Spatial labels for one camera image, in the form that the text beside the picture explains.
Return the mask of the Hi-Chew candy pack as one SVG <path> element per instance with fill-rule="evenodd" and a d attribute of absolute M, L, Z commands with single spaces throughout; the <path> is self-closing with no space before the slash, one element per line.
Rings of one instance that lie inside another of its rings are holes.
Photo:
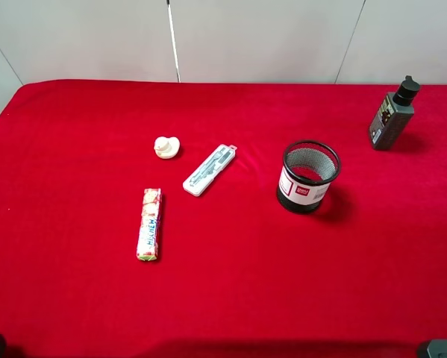
<path fill-rule="evenodd" d="M 136 252 L 138 260 L 152 261 L 157 259 L 161 202 L 161 189 L 148 188 L 144 190 Z"/>

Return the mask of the red tablecloth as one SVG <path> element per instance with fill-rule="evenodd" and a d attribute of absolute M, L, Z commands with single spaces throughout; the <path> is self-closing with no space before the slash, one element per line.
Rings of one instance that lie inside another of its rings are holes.
<path fill-rule="evenodd" d="M 413 357 L 447 339 L 447 86 L 390 151 L 387 86 L 49 81 L 0 115 L 0 333 L 12 357 Z M 172 159 L 154 152 L 175 136 Z M 319 208 L 276 197 L 286 147 L 336 151 Z M 221 144 L 235 158 L 195 197 Z M 137 259 L 161 189 L 156 260 Z"/>

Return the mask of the dark grey pump bottle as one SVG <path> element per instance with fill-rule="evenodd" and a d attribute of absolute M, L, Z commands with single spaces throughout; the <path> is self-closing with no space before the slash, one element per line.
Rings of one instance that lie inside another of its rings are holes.
<path fill-rule="evenodd" d="M 369 126 L 368 133 L 373 149 L 391 149 L 414 114 L 412 102 L 419 91 L 419 83 L 406 75 L 395 92 L 388 92 L 384 96 Z"/>

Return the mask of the black mesh pen cup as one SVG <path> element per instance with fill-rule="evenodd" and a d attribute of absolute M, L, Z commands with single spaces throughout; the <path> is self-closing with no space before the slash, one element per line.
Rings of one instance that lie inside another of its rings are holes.
<path fill-rule="evenodd" d="M 292 213 L 312 213 L 340 170 L 340 157 L 322 142 L 300 140 L 288 145 L 276 190 L 279 204 Z"/>

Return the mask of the clear plastic compass case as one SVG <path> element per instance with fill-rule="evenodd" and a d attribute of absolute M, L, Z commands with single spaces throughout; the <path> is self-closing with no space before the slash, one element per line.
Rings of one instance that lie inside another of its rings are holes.
<path fill-rule="evenodd" d="M 184 190 L 195 197 L 199 197 L 235 158 L 236 151 L 237 147 L 234 145 L 219 145 L 183 182 Z"/>

